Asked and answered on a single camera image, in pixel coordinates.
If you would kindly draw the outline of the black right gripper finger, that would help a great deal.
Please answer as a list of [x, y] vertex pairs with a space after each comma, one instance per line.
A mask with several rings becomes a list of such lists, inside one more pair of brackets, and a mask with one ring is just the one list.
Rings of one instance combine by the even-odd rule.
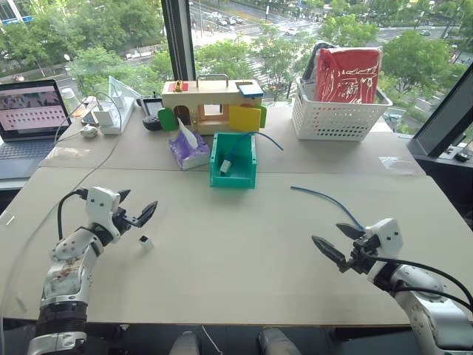
[[337, 223], [336, 227], [350, 239], [359, 239], [365, 235], [365, 230], [349, 223]]
[[346, 272], [350, 268], [344, 254], [342, 254], [332, 243], [315, 235], [313, 235], [311, 239], [318, 250], [336, 264], [341, 273]]

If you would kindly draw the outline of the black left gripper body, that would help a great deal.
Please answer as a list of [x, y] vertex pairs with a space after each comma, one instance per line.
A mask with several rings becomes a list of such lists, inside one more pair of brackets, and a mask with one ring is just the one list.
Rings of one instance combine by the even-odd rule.
[[128, 217], [126, 210], [121, 207], [112, 215], [112, 223], [120, 234], [124, 234], [132, 226], [136, 228], [141, 227], [140, 221], [136, 217]]

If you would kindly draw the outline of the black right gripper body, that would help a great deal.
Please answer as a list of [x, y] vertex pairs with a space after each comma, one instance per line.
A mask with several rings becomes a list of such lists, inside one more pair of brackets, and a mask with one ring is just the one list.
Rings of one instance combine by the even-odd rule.
[[368, 274], [375, 264], [377, 249], [381, 245], [378, 236], [363, 236], [353, 241], [353, 250], [347, 262], [348, 268], [359, 274]]

